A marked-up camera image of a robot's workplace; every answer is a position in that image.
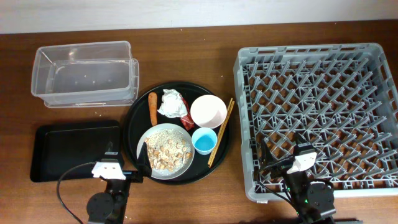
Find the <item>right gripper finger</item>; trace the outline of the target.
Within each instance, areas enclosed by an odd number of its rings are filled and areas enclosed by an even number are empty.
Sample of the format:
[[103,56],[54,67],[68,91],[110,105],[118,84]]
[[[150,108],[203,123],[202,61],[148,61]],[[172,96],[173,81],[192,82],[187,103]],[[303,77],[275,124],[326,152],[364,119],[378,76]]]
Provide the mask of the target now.
[[298,146],[307,146],[308,145],[308,141],[302,137],[299,133],[295,133],[294,134],[294,140],[296,145]]
[[264,164],[270,164],[275,161],[275,157],[268,148],[265,139],[261,140],[261,154],[262,154],[261,161]]

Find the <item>grey plate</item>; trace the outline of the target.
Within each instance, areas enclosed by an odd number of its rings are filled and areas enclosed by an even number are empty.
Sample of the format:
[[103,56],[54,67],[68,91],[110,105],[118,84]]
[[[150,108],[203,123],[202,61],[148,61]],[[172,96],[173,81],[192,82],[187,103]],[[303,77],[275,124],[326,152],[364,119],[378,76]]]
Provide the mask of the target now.
[[[138,141],[136,154],[137,155],[139,154],[145,137],[148,137],[150,134],[153,134],[155,131],[162,130],[162,129],[173,129],[173,130],[180,131],[181,133],[183,133],[183,135],[186,138],[188,138],[188,143],[193,149],[193,159],[194,159],[195,149],[194,149],[194,147],[192,145],[191,135],[189,135],[189,133],[183,127],[178,126],[176,124],[171,124],[171,123],[158,124],[156,126],[151,127],[150,129],[148,129],[141,136],[140,140]],[[157,180],[172,180],[172,179],[175,179],[175,178],[181,176],[182,174],[184,174],[188,170],[188,168],[191,166],[191,164],[193,162],[193,159],[192,159],[191,162],[188,163],[188,166],[183,167],[182,169],[180,169],[179,171],[177,171],[175,173],[171,173],[171,172],[168,172],[168,171],[159,172],[159,171],[156,171],[156,170],[152,169],[151,177],[153,179],[157,179]]]

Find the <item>rice and nut leftovers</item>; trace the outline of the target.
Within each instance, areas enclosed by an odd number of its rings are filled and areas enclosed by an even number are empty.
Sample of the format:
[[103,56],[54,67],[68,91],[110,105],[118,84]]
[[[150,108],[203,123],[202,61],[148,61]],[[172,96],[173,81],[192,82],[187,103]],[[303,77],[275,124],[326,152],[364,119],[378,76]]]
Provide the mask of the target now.
[[144,138],[152,169],[175,173],[188,166],[193,159],[193,149],[183,133],[173,129],[155,131]]

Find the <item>red snack wrapper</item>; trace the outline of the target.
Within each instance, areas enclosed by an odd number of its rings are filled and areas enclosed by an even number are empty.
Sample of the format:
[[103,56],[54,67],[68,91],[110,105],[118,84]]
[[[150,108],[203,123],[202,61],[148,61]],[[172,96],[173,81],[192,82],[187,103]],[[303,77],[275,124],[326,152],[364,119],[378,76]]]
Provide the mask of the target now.
[[192,117],[191,117],[191,115],[190,115],[190,109],[189,109],[188,103],[185,101],[184,98],[182,98],[182,101],[183,101],[183,103],[184,103],[184,105],[185,105],[185,107],[186,107],[187,115],[181,117],[180,120],[181,120],[181,122],[182,122],[184,128],[185,128],[187,131],[189,131],[189,130],[191,130],[191,129],[193,129],[193,128],[195,127],[195,123],[194,123],[194,121],[192,120]]

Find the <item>orange carrot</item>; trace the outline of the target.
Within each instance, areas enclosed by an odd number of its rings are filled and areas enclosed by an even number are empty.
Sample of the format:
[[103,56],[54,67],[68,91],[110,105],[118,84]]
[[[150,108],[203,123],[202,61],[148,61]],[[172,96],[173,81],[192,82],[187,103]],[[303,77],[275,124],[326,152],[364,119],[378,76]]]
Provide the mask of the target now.
[[157,125],[157,94],[150,92],[148,95],[150,122],[152,126]]

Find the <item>light blue cup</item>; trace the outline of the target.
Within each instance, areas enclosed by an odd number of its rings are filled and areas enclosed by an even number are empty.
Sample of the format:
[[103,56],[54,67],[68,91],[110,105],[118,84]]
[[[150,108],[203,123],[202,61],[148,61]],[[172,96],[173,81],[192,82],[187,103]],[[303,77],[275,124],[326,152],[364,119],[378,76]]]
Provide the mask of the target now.
[[198,128],[192,134],[192,144],[195,150],[204,156],[212,152],[217,141],[217,134],[210,128]]

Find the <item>white tissue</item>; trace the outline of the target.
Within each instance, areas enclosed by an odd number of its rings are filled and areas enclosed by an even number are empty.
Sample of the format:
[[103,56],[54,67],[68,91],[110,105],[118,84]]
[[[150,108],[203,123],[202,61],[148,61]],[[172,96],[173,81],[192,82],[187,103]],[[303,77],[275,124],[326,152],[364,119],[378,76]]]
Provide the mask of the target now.
[[168,118],[182,118],[188,114],[181,94],[174,89],[163,89],[162,103],[157,110]]

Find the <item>pink bowl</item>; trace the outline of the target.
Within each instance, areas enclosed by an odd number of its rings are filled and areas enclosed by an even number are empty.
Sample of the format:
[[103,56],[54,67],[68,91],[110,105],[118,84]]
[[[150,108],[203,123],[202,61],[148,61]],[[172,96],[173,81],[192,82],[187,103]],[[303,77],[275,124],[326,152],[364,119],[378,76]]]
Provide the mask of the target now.
[[192,103],[190,113],[196,125],[214,129],[225,121],[227,107],[221,98],[215,95],[203,95]]

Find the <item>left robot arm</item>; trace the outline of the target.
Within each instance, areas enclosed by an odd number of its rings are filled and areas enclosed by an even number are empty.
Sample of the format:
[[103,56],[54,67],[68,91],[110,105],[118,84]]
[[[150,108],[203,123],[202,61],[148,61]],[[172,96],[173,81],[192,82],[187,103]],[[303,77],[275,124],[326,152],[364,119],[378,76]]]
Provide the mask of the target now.
[[88,223],[122,223],[131,184],[141,184],[144,177],[152,175],[147,144],[144,143],[141,147],[136,170],[123,171],[120,160],[107,153],[104,159],[94,165],[91,173],[93,177],[106,181],[106,189],[89,199],[86,206]]

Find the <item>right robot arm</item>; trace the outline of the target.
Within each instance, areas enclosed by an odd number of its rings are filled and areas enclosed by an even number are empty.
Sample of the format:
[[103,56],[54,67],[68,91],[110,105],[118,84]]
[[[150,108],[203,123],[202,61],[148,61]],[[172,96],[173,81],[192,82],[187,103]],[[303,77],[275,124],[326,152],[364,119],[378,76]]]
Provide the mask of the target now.
[[[291,155],[276,159],[265,140],[261,141],[260,168],[255,175],[257,183],[275,196],[285,200],[296,211],[302,223],[334,223],[334,186],[329,180],[310,179],[307,170],[315,165],[315,147],[298,133],[294,134],[294,151]],[[283,179],[282,196],[265,186],[263,174],[271,179]]]

